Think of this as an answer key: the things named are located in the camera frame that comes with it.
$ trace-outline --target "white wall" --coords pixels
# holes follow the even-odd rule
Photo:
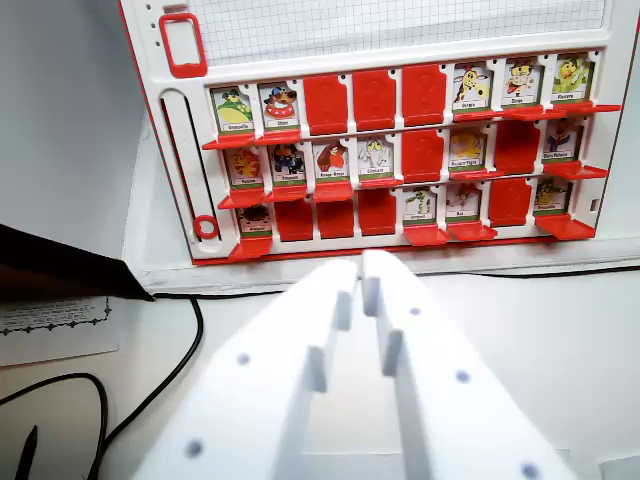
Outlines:
[[[3,3],[0,223],[119,258],[144,108],[117,2]]]

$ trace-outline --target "black cable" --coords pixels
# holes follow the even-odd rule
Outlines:
[[[47,385],[51,385],[53,383],[64,382],[65,380],[73,380],[76,378],[84,378],[86,380],[90,380],[98,390],[98,396],[100,397],[100,433],[98,434],[98,445],[96,446],[96,455],[93,458],[93,463],[91,464],[91,470],[89,470],[90,479],[98,478],[98,471],[100,470],[100,463],[102,462],[102,455],[104,453],[103,445],[105,434],[107,432],[107,420],[109,418],[109,405],[107,403],[107,392],[104,389],[104,385],[102,382],[90,373],[66,373],[64,375],[58,375],[57,377],[47,378],[46,380],[42,380],[41,382],[34,383],[33,385],[29,385],[22,390],[17,391],[16,393],[12,393],[8,397],[0,398],[0,407],[5,405],[16,398],[20,398],[23,395],[26,395],[29,392],[33,392],[41,387],[46,387]]]
[[[202,311],[200,310],[200,305],[198,304],[198,300],[195,298],[190,298],[191,306],[193,307],[193,312],[196,315],[196,321],[198,323],[198,330],[196,332],[196,337],[189,347],[189,350],[185,354],[185,356],[180,360],[180,363],[176,365],[176,367],[171,371],[171,373],[165,378],[160,385],[158,385],[153,392],[151,392],[138,407],[131,412],[131,414],[125,418],[116,428],[114,428],[111,433],[105,438],[105,434],[107,431],[107,421],[109,417],[109,405],[107,403],[107,392],[104,389],[104,385],[102,382],[94,375],[90,373],[67,373],[64,375],[59,375],[57,377],[48,378],[46,380],[42,380],[41,382],[34,383],[33,385],[29,385],[22,390],[19,390],[11,395],[0,398],[0,407],[5,405],[12,400],[22,397],[29,392],[37,390],[41,387],[45,387],[47,385],[51,385],[53,383],[62,382],[64,380],[72,380],[76,378],[84,378],[90,380],[95,385],[98,390],[98,396],[100,397],[100,433],[98,434],[98,445],[96,447],[96,455],[93,459],[93,463],[91,464],[91,470],[89,471],[89,476],[87,480],[97,480],[98,472],[100,470],[100,464],[102,463],[102,459],[104,457],[105,452],[109,448],[109,446],[113,443],[113,440],[120,434],[122,431],[131,424],[143,411],[145,408],[149,406],[155,398],[162,393],[162,391],[178,376],[178,374],[182,371],[193,354],[198,349],[200,342],[202,341],[202,336],[204,333],[204,318],[202,317]]]

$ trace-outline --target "grid paper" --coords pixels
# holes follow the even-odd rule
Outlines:
[[[209,65],[600,28],[605,0],[189,0]]]

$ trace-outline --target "cartoon character card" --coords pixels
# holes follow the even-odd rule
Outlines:
[[[572,118],[549,120],[544,134],[542,163],[577,160],[581,138],[582,127]]]
[[[484,62],[456,65],[453,110],[457,113],[487,110],[491,97],[491,76]]]
[[[210,89],[220,135],[253,132],[249,97],[236,87]]]
[[[472,183],[454,183],[447,187],[447,223],[471,222],[480,218],[482,192]]]
[[[298,93],[285,82],[259,85],[265,130],[298,128]]]
[[[449,171],[482,170],[487,135],[477,129],[452,130],[449,140]]]
[[[269,210],[264,205],[238,208],[236,212],[241,237],[268,237],[271,235]]]
[[[231,188],[262,186],[260,159],[248,148],[229,148],[224,151]]]
[[[582,102],[589,98],[593,62],[584,55],[559,55],[553,79],[551,103]]]
[[[384,137],[358,140],[358,173],[360,178],[393,176],[393,145]]]
[[[537,105],[542,87],[542,65],[535,58],[509,58],[502,86],[502,106]]]
[[[304,155],[293,143],[270,145],[267,147],[269,164],[273,175],[273,185],[304,185]]]
[[[349,180],[349,151],[339,141],[313,145],[317,182]]]
[[[571,184],[562,178],[543,177],[538,182],[533,204],[534,215],[557,215],[569,207]]]
[[[404,203],[403,225],[422,225],[436,221],[435,193],[429,187],[419,187],[402,192]]]

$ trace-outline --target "cartoon frog card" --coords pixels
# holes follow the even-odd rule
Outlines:
[[[269,145],[267,152],[274,186],[307,183],[304,173],[304,155],[293,143]]]
[[[542,87],[542,65],[535,58],[509,58],[505,65],[502,106],[538,105]]]
[[[544,134],[542,163],[569,162],[578,159],[582,126],[571,117],[549,120]]]
[[[480,218],[482,192],[473,183],[453,183],[447,186],[447,223],[471,222]]]
[[[254,205],[236,210],[241,237],[271,236],[271,218],[264,205]]]
[[[349,180],[349,150],[338,140],[313,144],[313,165],[319,183]]]
[[[569,181],[556,177],[542,177],[536,188],[533,214],[538,216],[565,213],[569,207],[570,196]]]
[[[231,188],[253,188],[263,185],[260,159],[250,149],[229,148],[224,150],[224,156]]]
[[[493,73],[484,62],[455,66],[453,110],[456,113],[487,110]]]
[[[404,204],[403,225],[424,225],[436,221],[436,195],[429,187],[418,187],[402,192]]]
[[[558,55],[551,103],[574,103],[589,99],[594,63],[584,55]]]
[[[220,135],[253,132],[249,97],[237,87],[210,89]]]
[[[288,130],[298,128],[298,94],[287,87],[285,82],[259,85],[264,128]]]
[[[361,179],[393,177],[393,145],[383,137],[358,139],[358,173]]]
[[[452,130],[449,140],[449,171],[482,170],[487,148],[487,135],[478,129]]]

